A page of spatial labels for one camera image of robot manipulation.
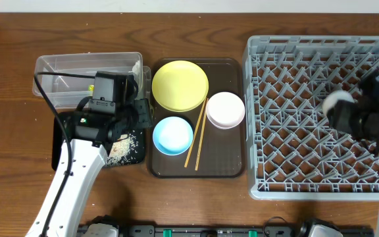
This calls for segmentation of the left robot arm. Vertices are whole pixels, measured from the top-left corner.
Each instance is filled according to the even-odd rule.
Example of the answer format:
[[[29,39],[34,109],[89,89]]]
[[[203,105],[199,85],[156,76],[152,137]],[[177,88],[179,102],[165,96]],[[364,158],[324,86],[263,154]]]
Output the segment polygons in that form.
[[[98,71],[92,79],[92,95],[81,99],[75,110],[61,113],[36,83],[54,114],[61,139],[55,146],[58,165],[53,181],[28,236],[75,236],[91,188],[113,145],[153,124],[148,100],[138,98],[133,72]]]

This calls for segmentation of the small pale green cup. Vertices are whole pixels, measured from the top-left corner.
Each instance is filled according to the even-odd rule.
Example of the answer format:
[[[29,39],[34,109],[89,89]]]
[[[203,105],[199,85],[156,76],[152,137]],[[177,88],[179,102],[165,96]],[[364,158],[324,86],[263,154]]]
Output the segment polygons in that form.
[[[322,103],[322,111],[325,116],[328,115],[330,109],[334,108],[338,101],[348,101],[354,103],[354,99],[350,93],[344,90],[332,92]]]

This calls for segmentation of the pink white bowl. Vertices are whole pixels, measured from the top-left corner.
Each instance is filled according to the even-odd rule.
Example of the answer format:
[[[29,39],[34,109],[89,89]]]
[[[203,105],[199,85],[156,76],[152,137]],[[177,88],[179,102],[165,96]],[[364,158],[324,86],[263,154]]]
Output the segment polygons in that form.
[[[234,93],[219,92],[207,102],[207,118],[219,129],[231,129],[239,125],[245,116],[245,105]]]

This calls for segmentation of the white tissue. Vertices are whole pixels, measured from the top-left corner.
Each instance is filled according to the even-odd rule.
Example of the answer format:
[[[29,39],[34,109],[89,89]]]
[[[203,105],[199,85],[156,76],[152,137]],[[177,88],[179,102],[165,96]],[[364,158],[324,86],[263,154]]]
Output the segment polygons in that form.
[[[132,72],[135,76],[140,75],[141,61],[136,61],[135,65],[132,67]]]

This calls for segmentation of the pile of rice scraps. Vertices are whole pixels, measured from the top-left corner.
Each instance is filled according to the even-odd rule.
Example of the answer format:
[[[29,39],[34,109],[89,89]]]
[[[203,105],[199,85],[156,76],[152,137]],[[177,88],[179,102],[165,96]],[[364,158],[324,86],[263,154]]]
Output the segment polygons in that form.
[[[107,158],[105,167],[118,167],[141,163],[145,158],[143,130],[130,130],[121,135]]]

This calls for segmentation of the light blue bowl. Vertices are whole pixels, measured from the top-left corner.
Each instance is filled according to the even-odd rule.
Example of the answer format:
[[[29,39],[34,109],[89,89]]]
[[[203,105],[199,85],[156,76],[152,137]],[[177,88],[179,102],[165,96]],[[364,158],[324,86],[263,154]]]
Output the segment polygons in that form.
[[[156,124],[153,130],[153,144],[165,155],[180,155],[190,148],[193,129],[181,117],[166,117]]]

